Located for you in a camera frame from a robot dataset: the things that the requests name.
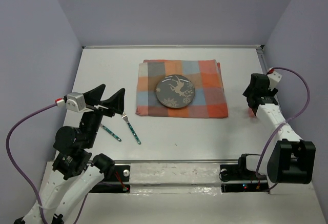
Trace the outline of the red white paper cup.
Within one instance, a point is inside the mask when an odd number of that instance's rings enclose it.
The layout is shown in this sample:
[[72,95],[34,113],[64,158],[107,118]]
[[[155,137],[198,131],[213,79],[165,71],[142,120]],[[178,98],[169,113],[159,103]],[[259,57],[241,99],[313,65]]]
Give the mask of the red white paper cup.
[[257,111],[257,109],[248,108],[248,115],[249,115],[249,117],[250,117],[250,118],[255,118],[255,117],[257,117],[257,115],[256,115],[256,111]]

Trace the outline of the fork with teal handle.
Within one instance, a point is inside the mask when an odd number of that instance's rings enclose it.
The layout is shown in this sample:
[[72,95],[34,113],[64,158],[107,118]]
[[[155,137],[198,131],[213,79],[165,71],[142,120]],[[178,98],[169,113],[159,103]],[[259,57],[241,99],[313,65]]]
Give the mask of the fork with teal handle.
[[127,114],[124,112],[122,115],[121,115],[122,119],[126,122],[127,126],[129,127],[131,133],[133,134],[135,140],[137,141],[137,143],[139,145],[141,145],[141,140],[139,139],[137,133],[135,132],[133,126],[131,125],[131,123],[129,122],[129,119],[128,119],[128,116]]

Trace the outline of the orange grey checkered cloth napkin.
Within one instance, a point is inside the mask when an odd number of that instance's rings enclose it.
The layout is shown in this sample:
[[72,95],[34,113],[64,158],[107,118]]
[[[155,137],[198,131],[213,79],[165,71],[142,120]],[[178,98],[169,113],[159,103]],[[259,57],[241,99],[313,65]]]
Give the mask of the orange grey checkered cloth napkin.
[[138,68],[136,114],[227,118],[220,62],[215,59],[144,60]]

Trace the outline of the dark round deer plate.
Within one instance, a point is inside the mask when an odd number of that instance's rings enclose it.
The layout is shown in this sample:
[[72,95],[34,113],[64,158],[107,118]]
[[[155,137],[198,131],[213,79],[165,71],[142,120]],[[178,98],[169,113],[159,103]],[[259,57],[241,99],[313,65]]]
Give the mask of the dark round deer plate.
[[195,87],[185,76],[169,75],[157,83],[155,94],[163,106],[171,109],[181,109],[187,107],[193,101]]

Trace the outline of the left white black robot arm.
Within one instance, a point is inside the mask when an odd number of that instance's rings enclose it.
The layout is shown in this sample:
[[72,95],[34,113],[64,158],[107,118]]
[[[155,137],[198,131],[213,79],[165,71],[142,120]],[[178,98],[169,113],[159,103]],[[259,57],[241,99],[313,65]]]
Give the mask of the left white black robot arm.
[[[107,100],[101,100],[105,88],[101,84],[86,93],[67,94],[54,104],[26,116],[11,128],[6,138],[7,154],[36,196],[32,209],[24,217],[15,220],[15,223],[64,223],[74,207],[79,202],[85,202],[87,194],[95,185],[113,176],[115,162],[111,158],[102,153],[92,156],[88,152],[94,145],[103,117],[122,115],[124,112],[125,89],[121,88]],[[14,129],[21,123],[56,106],[82,113],[82,118],[78,127],[63,126],[57,131],[53,147],[58,155],[47,183],[39,192],[14,161],[9,140]]]

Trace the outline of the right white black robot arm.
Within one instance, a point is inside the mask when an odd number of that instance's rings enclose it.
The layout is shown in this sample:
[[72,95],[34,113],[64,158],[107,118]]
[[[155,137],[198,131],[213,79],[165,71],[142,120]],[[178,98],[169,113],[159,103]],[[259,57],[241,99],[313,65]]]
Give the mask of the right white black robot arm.
[[309,184],[312,180],[316,147],[303,140],[290,126],[292,118],[282,115],[275,95],[282,76],[275,70],[253,73],[243,95],[249,108],[270,132],[261,154],[242,154],[236,173],[247,179],[267,177],[274,184]]

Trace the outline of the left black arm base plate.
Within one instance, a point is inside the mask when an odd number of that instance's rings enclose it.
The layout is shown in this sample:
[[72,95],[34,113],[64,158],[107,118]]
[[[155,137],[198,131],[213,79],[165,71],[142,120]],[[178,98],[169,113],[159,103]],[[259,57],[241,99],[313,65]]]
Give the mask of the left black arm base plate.
[[107,175],[101,182],[92,188],[90,193],[130,193],[130,165],[116,165],[114,172]]

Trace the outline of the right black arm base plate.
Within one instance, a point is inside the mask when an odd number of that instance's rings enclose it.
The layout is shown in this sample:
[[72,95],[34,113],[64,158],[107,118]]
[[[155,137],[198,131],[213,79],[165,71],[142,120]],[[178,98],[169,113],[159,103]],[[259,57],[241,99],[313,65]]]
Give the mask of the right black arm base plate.
[[220,165],[219,179],[222,193],[262,192],[269,188],[266,178],[258,179],[253,171],[238,164]]

